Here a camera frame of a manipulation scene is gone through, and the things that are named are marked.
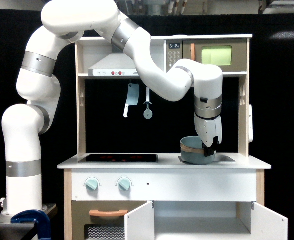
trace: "white robotic arm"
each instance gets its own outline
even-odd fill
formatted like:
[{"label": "white robotic arm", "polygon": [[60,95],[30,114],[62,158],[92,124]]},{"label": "white robotic arm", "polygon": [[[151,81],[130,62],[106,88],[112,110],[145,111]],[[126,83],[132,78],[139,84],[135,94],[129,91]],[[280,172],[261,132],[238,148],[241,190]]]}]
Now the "white robotic arm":
[{"label": "white robotic arm", "polygon": [[41,20],[44,26],[30,38],[17,79],[17,91],[27,105],[10,107],[2,119],[9,214],[42,208],[38,135],[52,125],[60,97],[53,70],[60,51],[87,30],[96,30],[132,58],[142,81],[162,98],[179,101],[194,86],[195,128],[210,149],[207,155],[214,153],[222,140],[219,67],[182,59],[163,72],[151,58],[150,34],[121,13],[113,0],[53,0],[43,8]]}]

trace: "white countertop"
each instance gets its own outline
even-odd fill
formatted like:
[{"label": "white countertop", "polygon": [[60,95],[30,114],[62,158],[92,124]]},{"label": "white countertop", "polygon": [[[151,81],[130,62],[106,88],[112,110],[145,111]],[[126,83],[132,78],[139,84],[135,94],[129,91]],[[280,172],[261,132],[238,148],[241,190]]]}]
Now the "white countertop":
[{"label": "white countertop", "polygon": [[[192,165],[179,160],[180,153],[156,153],[159,157],[155,163],[128,163],[128,162],[106,162],[106,163],[78,163],[80,160],[93,153],[86,153],[81,157],[77,155],[58,165],[59,169],[271,169],[272,166],[253,157],[245,157],[240,153],[217,153],[216,158],[227,156],[235,162],[213,162],[208,165]],[[95,154],[117,154],[117,153],[95,153]]]}]

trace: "mint green knob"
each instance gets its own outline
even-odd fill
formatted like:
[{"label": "mint green knob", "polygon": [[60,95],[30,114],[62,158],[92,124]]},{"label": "mint green knob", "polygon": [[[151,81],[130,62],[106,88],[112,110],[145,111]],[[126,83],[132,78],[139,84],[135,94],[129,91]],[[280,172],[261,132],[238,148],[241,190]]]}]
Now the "mint green knob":
[{"label": "mint green knob", "polygon": [[89,191],[95,191],[98,188],[98,181],[94,177],[90,177],[86,180],[85,186]]},{"label": "mint green knob", "polygon": [[121,191],[128,191],[129,188],[131,187],[131,181],[127,177],[122,177],[121,179],[118,180],[118,188]]}]

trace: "play kitchen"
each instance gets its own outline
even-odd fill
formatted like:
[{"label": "play kitchen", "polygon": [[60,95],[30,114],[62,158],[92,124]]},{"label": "play kitchen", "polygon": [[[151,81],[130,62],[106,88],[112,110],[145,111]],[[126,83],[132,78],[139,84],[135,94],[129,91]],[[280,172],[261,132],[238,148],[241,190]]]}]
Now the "play kitchen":
[{"label": "play kitchen", "polygon": [[[130,119],[138,104],[134,81],[139,76],[131,59],[103,38],[77,42],[78,154],[58,166],[64,169],[66,240],[287,239],[287,218],[264,207],[265,169],[271,166],[249,156],[251,37],[151,39],[151,57],[164,72],[180,59],[191,59],[218,65],[224,81],[238,82],[238,152],[207,157],[199,137],[177,142],[178,153],[88,153],[85,81],[133,80],[126,83],[122,108],[122,117]],[[151,122],[156,113],[148,88],[145,97],[141,119]]]}]

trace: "white cabinet door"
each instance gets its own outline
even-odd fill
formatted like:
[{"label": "white cabinet door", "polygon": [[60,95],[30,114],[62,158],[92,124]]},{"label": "white cabinet door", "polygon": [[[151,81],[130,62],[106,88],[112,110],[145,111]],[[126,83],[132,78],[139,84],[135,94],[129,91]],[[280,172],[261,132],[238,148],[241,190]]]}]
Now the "white cabinet door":
[{"label": "white cabinet door", "polygon": [[155,209],[152,201],[125,215],[125,240],[155,240]]},{"label": "white cabinet door", "polygon": [[251,239],[287,240],[288,218],[254,202],[251,209]]}]

